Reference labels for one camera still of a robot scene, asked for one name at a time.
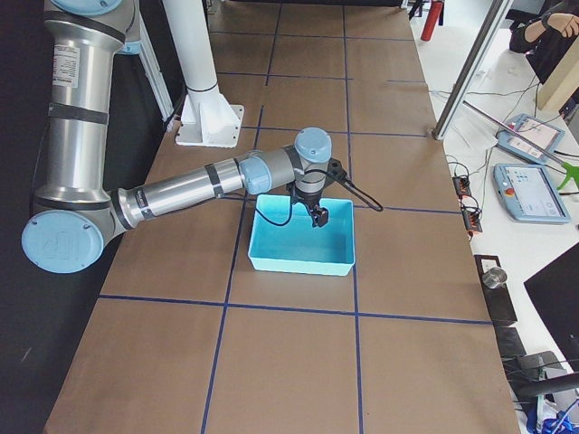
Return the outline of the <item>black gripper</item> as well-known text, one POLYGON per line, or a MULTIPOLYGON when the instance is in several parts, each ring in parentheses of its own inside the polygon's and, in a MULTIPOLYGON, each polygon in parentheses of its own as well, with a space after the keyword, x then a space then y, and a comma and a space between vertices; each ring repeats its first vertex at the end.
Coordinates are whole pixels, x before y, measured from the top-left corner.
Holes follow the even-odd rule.
POLYGON ((306 211, 311 217, 313 228, 321 228, 327 224, 329 211, 327 208, 319 206, 319 201, 322 196, 321 190, 308 193, 301 191, 295 183, 289 183, 288 192, 291 205, 301 203, 306 207, 306 211))

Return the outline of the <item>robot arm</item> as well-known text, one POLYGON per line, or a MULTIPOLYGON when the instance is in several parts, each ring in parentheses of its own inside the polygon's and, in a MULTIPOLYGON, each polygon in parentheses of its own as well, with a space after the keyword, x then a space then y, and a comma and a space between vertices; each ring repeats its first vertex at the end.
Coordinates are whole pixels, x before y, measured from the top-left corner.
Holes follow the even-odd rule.
POLYGON ((258 195, 285 186, 316 227, 334 163, 329 133, 307 127, 291 145, 201 166, 155 182, 145 177, 107 186, 109 102, 115 58, 139 39, 136 1, 48 1, 43 20, 53 38, 52 98, 42 185, 31 194, 21 235, 24 255, 57 274, 82 271, 107 245, 142 222, 244 190, 258 195))

